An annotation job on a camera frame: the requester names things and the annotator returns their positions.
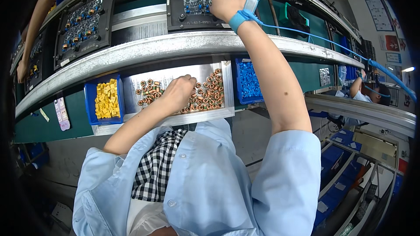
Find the woman's left hand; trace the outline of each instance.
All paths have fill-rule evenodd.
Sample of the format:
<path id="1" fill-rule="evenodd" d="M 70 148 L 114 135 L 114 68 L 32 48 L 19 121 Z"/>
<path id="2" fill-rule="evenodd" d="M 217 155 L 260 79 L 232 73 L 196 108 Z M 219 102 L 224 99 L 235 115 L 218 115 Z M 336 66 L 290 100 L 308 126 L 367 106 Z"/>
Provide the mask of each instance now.
<path id="1" fill-rule="evenodd" d="M 189 74 L 180 76 L 169 84 L 162 97 L 156 101 L 163 101 L 162 103 L 165 104 L 165 108 L 168 109 L 170 115 L 180 112 L 188 103 L 191 95 L 195 93 L 193 88 L 196 83 L 197 79 Z"/>

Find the black hair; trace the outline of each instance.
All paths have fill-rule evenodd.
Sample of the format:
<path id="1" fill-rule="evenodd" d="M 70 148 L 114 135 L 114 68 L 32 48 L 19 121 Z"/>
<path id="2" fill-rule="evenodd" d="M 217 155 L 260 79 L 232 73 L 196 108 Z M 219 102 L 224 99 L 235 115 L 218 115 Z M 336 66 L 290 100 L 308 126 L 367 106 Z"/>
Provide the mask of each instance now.
<path id="1" fill-rule="evenodd" d="M 387 86 L 385 86 L 384 84 L 379 83 L 379 93 L 381 93 L 382 95 L 387 95 L 390 96 L 391 92 L 389 91 L 389 88 Z M 384 106 L 389 106 L 391 102 L 391 97 L 384 97 L 381 96 L 381 98 L 379 99 L 378 104 L 384 105 Z"/>

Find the person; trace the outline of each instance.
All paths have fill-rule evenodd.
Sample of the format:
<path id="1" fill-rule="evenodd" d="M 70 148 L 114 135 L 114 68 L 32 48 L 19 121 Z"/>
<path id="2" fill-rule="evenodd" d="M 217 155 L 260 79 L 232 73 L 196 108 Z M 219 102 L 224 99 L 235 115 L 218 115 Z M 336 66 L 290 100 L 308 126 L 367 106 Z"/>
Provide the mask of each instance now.
<path id="1" fill-rule="evenodd" d="M 363 82 L 365 76 L 365 71 L 361 70 L 359 77 L 353 82 L 349 90 L 327 93 L 327 95 L 352 98 L 357 101 L 365 101 L 389 106 L 391 102 L 391 92 L 389 91 L 389 88 L 381 83 L 365 83 Z M 354 118 L 340 116 L 332 113 L 329 113 L 328 115 L 331 117 L 330 120 L 339 125 L 339 128 L 341 128 L 343 125 L 360 126 L 366 124 L 366 122 Z"/>
<path id="2" fill-rule="evenodd" d="M 35 5 L 34 12 L 32 13 L 29 25 L 25 28 L 22 33 L 22 42 L 25 42 L 24 52 L 22 59 L 19 61 L 19 65 L 16 69 L 18 73 L 18 83 L 24 83 L 26 76 L 28 75 L 29 56 L 34 44 L 36 37 L 38 36 L 39 29 L 41 28 L 42 22 L 44 22 L 48 11 L 51 6 L 54 5 L 55 0 L 38 0 Z"/>
<path id="3" fill-rule="evenodd" d="M 213 0 L 228 22 L 246 0 Z M 179 112 L 196 79 L 180 76 L 124 123 L 103 150 L 90 148 L 74 200 L 77 235 L 310 235 L 320 188 L 320 142 L 301 87 L 254 21 L 237 30 L 254 65 L 272 131 L 251 183 L 223 118 L 195 131 L 153 128 Z"/>

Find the gingham cloth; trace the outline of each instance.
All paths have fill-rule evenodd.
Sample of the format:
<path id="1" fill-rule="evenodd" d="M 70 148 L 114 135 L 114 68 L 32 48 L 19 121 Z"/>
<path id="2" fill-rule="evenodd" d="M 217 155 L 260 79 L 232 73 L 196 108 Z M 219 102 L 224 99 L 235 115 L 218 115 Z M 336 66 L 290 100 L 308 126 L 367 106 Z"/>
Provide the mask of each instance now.
<path id="1" fill-rule="evenodd" d="M 178 129 L 156 137 L 155 144 L 140 160 L 131 191 L 132 199 L 163 202 L 176 150 L 187 132 Z"/>

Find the pile of yellow components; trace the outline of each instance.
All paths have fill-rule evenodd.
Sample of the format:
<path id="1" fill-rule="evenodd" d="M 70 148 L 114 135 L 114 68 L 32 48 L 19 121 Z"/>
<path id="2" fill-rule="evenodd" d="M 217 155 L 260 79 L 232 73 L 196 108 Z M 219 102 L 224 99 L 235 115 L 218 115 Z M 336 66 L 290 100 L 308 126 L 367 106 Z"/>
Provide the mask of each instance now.
<path id="1" fill-rule="evenodd" d="M 111 79 L 108 83 L 99 83 L 96 87 L 96 91 L 96 117 L 120 117 L 120 108 L 118 107 L 117 81 L 115 79 Z"/>

